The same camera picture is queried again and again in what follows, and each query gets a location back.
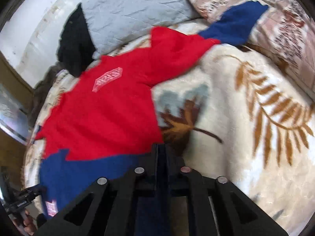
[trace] clothing tag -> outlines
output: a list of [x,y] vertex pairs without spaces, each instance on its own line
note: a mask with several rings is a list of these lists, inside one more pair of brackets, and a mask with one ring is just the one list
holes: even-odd
[[100,76],[99,78],[95,80],[92,91],[97,92],[102,86],[120,78],[121,75],[122,75],[122,68],[120,67],[117,67],[116,69],[106,72],[105,74],[103,74],[102,76]]
[[58,213],[57,202],[53,200],[52,202],[45,201],[47,207],[47,213],[49,216],[53,217]]

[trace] silver screw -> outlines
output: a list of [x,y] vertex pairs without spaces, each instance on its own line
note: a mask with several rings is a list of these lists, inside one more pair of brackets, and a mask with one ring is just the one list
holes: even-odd
[[107,183],[107,179],[105,177],[101,177],[97,180],[97,183],[100,185],[106,184]]
[[183,173],[189,173],[191,171],[192,171],[192,169],[190,167],[186,167],[186,166],[181,167],[181,172],[183,172]]
[[227,183],[227,178],[224,177],[224,176],[219,176],[219,177],[217,178],[217,180],[218,180],[218,182],[221,183],[221,184]]
[[134,170],[137,174],[142,174],[144,172],[144,168],[138,167]]

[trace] hand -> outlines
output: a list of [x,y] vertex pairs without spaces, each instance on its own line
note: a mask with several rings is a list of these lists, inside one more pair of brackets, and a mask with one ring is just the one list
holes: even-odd
[[[24,230],[29,234],[29,235],[33,235],[34,232],[36,232],[36,226],[33,223],[33,218],[30,216],[30,213],[25,210],[25,214],[27,216],[27,219],[23,221],[25,227]],[[21,231],[21,229],[19,228],[20,223],[17,219],[13,220],[13,224],[15,225],[15,227],[18,229],[18,231],[23,234],[23,232]]]

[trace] cream blanket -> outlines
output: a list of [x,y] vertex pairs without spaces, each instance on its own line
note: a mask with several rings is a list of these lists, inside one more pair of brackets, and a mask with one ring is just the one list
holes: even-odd
[[[194,34],[206,23],[194,20],[173,28]],[[144,36],[111,55],[148,45]],[[36,126],[76,81],[60,73]],[[186,165],[204,176],[226,176],[290,236],[302,231],[315,202],[314,105],[270,59],[216,45],[190,72],[156,86],[152,97],[164,139],[179,151],[186,148]],[[26,187],[39,183],[43,149],[44,140],[28,149]]]

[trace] gray quilted fabric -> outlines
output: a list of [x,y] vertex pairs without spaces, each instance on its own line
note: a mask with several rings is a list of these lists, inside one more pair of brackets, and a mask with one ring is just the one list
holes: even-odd
[[199,18],[188,0],[83,0],[82,9],[97,59],[148,34],[152,26],[170,26]]

